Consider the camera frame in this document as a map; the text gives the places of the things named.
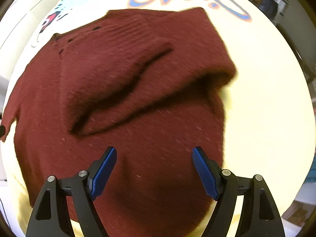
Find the white wardrobe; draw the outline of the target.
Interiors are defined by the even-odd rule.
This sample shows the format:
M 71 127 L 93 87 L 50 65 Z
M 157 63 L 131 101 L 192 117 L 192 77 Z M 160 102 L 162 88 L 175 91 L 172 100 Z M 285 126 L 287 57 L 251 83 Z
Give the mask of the white wardrobe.
M 14 0 L 1 20 L 1 61 L 18 57 L 44 16 L 59 0 Z

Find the yellow dinosaur bed cover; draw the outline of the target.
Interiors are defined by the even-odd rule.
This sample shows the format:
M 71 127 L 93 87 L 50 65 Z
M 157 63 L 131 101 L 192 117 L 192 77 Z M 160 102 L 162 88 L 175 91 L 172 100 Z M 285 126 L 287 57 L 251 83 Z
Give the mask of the yellow dinosaur bed cover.
M 32 33 L 14 68 L 8 98 L 26 66 L 54 34 L 90 24 L 112 10 L 142 9 L 179 12 L 202 8 L 223 41 L 235 76 L 219 95 L 224 109 L 224 168 L 238 176 L 261 174 L 279 212 L 291 205 L 309 171 L 315 149 L 312 102 L 299 63 L 274 24 L 248 0 L 59 0 Z M 19 219 L 22 190 L 14 143 L 1 139 L 7 175 L 5 217 L 24 234 Z M 188 236 L 201 236 L 214 202 Z

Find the dark red knit sweater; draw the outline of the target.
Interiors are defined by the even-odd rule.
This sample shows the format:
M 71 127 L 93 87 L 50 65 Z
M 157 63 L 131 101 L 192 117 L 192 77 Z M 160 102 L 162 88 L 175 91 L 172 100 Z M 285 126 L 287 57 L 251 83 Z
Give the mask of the dark red knit sweater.
M 188 236 L 209 210 L 192 163 L 223 161 L 219 95 L 236 73 L 202 8 L 112 10 L 54 34 L 17 80 L 4 110 L 27 225 L 49 175 L 66 178 L 112 146 L 117 162 L 95 206 L 110 236 Z

